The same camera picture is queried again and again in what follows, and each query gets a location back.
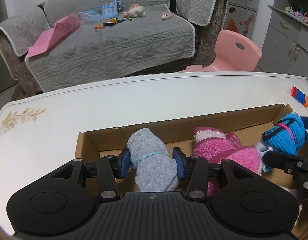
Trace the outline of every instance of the rolled gray sock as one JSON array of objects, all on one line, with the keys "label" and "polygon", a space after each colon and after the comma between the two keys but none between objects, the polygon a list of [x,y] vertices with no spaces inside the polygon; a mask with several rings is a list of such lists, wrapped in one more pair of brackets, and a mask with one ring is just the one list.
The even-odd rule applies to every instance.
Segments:
[{"label": "rolled gray sock", "polygon": [[178,185],[177,166],[164,143],[148,128],[129,138],[131,164],[137,169],[135,183],[144,192],[173,191]]}]

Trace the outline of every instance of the silver bolt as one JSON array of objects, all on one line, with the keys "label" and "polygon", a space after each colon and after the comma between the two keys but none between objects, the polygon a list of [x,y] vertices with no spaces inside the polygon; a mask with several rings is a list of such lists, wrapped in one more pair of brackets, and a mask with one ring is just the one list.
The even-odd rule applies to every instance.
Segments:
[{"label": "silver bolt", "polygon": [[304,189],[308,189],[308,181],[306,181],[303,185]]},{"label": "silver bolt", "polygon": [[114,198],[116,197],[116,193],[112,190],[105,190],[101,193],[101,197],[107,198],[107,199]]},{"label": "silver bolt", "polygon": [[189,196],[192,198],[202,198],[205,196],[204,192],[200,190],[193,190],[189,193]]}]

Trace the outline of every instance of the pink plastic chair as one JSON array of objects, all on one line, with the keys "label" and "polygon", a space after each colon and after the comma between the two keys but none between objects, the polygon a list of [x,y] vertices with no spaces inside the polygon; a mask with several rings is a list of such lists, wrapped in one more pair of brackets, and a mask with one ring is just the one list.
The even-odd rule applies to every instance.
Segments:
[{"label": "pink plastic chair", "polygon": [[229,30],[220,31],[215,45],[214,62],[187,66],[180,72],[201,71],[254,71],[261,59],[261,50],[247,37]]}]

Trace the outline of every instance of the pink folder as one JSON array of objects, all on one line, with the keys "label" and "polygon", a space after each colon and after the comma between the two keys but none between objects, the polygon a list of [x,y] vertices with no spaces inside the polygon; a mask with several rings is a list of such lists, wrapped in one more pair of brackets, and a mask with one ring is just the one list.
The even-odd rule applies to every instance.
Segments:
[{"label": "pink folder", "polygon": [[64,36],[75,31],[80,26],[79,21],[79,16],[73,13],[56,22],[53,28],[41,33],[34,45],[29,47],[26,57],[33,57],[48,51]]}]

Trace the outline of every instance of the refrigerator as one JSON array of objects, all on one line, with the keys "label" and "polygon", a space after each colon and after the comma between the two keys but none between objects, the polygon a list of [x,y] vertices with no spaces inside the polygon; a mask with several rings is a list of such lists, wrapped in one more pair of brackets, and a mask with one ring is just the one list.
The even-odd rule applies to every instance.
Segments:
[{"label": "refrigerator", "polygon": [[259,0],[229,0],[224,29],[251,39]]}]

